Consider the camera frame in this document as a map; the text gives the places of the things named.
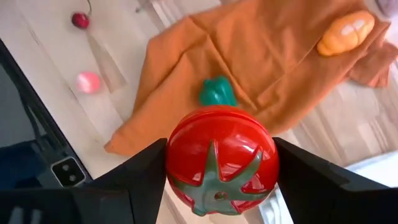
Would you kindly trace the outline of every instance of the wooden floor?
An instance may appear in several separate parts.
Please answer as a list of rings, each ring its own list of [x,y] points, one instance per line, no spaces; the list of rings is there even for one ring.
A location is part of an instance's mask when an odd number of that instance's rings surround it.
[[[126,159],[105,153],[102,146],[131,113],[147,41],[185,14],[221,4],[219,0],[146,1],[92,1],[89,32],[75,29],[69,21],[73,11],[88,10],[84,0],[0,1],[0,38],[93,177]],[[393,22],[388,33],[393,42],[398,34],[394,24],[398,26]],[[116,91],[105,88],[97,95],[84,95],[75,86],[77,74],[84,70],[118,74],[126,83]],[[388,88],[342,83],[296,127],[280,135],[341,166],[397,150],[397,136],[395,65]],[[238,217],[197,217],[166,185],[158,223],[257,224],[262,220],[256,208]]]

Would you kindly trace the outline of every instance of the pink toy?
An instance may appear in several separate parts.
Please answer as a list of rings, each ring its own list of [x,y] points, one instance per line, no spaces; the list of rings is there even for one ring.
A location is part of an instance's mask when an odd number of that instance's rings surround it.
[[[77,87],[80,91],[87,94],[96,93],[101,86],[99,76],[93,72],[81,72],[76,79]]]

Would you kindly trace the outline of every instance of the tomato toy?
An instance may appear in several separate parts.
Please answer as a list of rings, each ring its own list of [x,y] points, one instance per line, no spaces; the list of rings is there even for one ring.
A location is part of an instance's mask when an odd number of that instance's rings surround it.
[[[179,199],[204,216],[239,215],[275,187],[279,159],[267,130],[232,106],[186,116],[167,145],[167,178]]]

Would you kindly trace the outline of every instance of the green toy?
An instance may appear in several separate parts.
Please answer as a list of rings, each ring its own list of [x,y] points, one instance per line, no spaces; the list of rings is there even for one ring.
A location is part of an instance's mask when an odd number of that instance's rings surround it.
[[[224,76],[205,80],[200,93],[200,102],[204,106],[236,106],[236,98],[229,80]]]

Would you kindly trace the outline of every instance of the orange towel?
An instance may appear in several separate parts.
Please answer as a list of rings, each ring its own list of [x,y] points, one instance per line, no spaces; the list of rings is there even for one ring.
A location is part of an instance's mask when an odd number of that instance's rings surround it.
[[[271,134],[291,128],[347,78],[386,86],[398,54],[384,42],[388,23],[376,20],[350,52],[326,58],[314,48],[336,18],[361,9],[360,0],[245,0],[182,19],[149,42],[133,114],[106,150],[131,156],[169,137],[200,107],[204,79],[218,75]]]

